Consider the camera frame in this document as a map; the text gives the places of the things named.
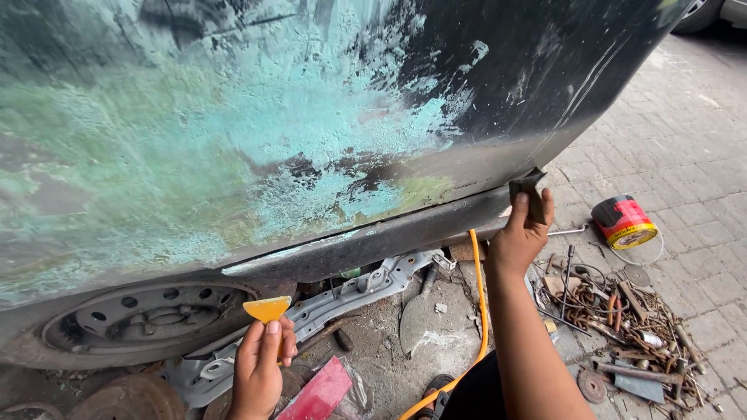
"nail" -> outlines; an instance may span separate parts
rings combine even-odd
[[[270,321],[267,325],[267,332],[270,334],[277,334],[280,332],[280,323],[278,321]]]

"tire of parked car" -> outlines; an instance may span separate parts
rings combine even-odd
[[[673,34],[694,34],[714,23],[721,13],[724,0],[706,0],[703,5],[691,15],[683,18],[673,29]]]

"orange air hose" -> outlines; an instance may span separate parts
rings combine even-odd
[[[488,310],[485,305],[485,292],[483,291],[483,275],[480,272],[480,248],[477,245],[477,235],[475,234],[474,229],[469,230],[469,235],[472,238],[472,251],[474,254],[474,270],[477,273],[477,289],[480,291],[480,318],[482,319],[482,322],[483,322],[483,342],[480,344],[480,352],[477,354],[477,360],[475,360],[474,363],[472,364],[474,366],[477,364],[477,362],[482,360],[483,357],[485,357],[485,352],[488,350]],[[405,411],[405,413],[402,414],[398,420],[407,420],[410,417],[413,417],[418,412],[419,409],[425,407],[426,405],[428,405],[428,403],[435,400],[438,397],[439,392],[441,391],[449,392],[452,389],[454,389],[454,386],[456,386],[459,380],[462,379],[462,377],[464,376],[465,374],[461,374],[458,378],[449,382],[443,388],[423,398],[419,403],[410,407],[409,410]]]

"red and yellow can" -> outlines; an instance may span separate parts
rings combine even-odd
[[[592,209],[592,217],[607,243],[616,250],[650,241],[659,230],[629,195],[609,198]]]

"paver floor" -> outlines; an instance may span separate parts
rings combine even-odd
[[[707,405],[693,419],[747,419],[747,391],[733,379],[747,378],[745,116],[747,31],[668,36],[609,111],[546,168],[559,195],[558,229],[579,226],[606,198],[630,194],[662,232],[663,254],[646,270],[686,319],[708,358],[709,374],[699,380],[725,410]],[[575,244],[582,262],[605,272],[621,268],[599,242],[593,232],[556,237],[542,256]],[[659,246],[654,239],[626,258],[651,261]],[[606,345],[576,339],[583,355],[564,357],[571,370]],[[604,420],[665,418],[626,395],[595,411]]]

